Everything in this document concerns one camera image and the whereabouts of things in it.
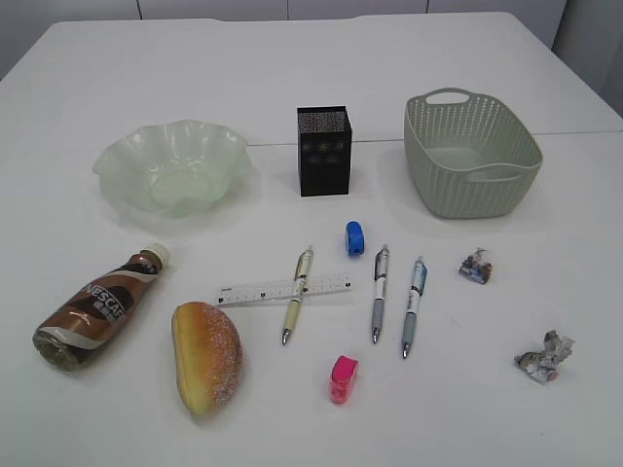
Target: woven basket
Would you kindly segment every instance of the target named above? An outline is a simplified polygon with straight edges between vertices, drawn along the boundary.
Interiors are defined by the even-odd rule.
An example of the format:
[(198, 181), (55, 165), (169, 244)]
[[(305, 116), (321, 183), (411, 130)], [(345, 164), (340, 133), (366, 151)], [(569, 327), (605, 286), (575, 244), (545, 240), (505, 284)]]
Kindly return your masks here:
[[(428, 101), (449, 92), (467, 100)], [(405, 152), (426, 207), (451, 219), (511, 212), (543, 163), (536, 142), (508, 107), (490, 95), (455, 88), (407, 102)]]

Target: bread roll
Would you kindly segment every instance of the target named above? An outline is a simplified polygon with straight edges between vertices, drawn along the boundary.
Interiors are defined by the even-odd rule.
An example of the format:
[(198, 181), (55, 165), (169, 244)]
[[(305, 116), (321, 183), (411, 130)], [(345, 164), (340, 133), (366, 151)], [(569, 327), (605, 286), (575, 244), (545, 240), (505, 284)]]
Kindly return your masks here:
[(177, 388), (197, 415), (223, 406), (234, 394), (242, 368), (242, 345), (236, 326), (215, 306), (181, 305), (171, 323)]

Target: pen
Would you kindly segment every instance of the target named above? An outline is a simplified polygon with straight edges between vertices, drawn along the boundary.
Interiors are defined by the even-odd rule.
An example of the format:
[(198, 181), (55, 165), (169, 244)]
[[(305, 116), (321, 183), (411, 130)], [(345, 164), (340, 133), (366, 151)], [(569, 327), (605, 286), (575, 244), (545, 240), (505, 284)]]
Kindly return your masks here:
[(288, 312), (285, 315), (285, 322), (283, 323), (283, 333), (281, 334), (281, 343), (286, 345), (288, 339), (294, 331), (296, 326), (296, 320), (299, 317), (299, 311), (301, 311), (301, 302), (303, 301), (303, 294), (305, 292), (305, 283), (308, 280), (308, 274), (310, 273), (310, 267), (312, 266), (313, 250), (312, 246), (308, 246), (299, 257), (299, 263), (296, 265), (296, 272), (294, 273), (294, 289), (292, 290), (293, 299), (288, 304)]
[(409, 304), (407, 305), (407, 313), (405, 315), (405, 323), (402, 328), (402, 358), (409, 356), (409, 351), (413, 346), (416, 334), (416, 326), (418, 325), (418, 314), (420, 312), (420, 300), (424, 293), (424, 283), (428, 270), (424, 265), (424, 258), (418, 257), (413, 267), (413, 281), (411, 282), (411, 290), (409, 290)]
[(372, 311), (372, 342), (377, 343), (381, 329), (383, 328), (383, 315), (385, 313), (385, 289), (387, 285), (387, 268), (389, 266), (389, 250), (387, 244), (377, 253), (377, 261), (374, 264), (374, 281), (377, 286), (377, 296), (374, 299)]

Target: pen holder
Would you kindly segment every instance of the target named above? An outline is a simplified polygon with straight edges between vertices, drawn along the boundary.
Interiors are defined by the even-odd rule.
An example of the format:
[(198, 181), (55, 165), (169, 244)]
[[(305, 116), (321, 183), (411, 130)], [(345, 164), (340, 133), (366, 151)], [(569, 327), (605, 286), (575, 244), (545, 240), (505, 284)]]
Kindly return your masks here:
[(299, 108), (302, 197), (347, 195), (352, 129), (346, 107)]

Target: white ruler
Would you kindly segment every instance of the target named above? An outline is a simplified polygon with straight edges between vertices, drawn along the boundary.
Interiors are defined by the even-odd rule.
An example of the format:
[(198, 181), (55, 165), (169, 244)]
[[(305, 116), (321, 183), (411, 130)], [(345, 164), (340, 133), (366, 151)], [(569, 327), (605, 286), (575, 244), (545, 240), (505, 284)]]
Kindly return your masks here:
[[(216, 304), (219, 306), (255, 304), (268, 300), (289, 300), (294, 297), (293, 280), (264, 282), (256, 284), (222, 287), (216, 292)], [(309, 277), (304, 289), (304, 297), (312, 295), (334, 294), (352, 290), (348, 274), (330, 274)]]

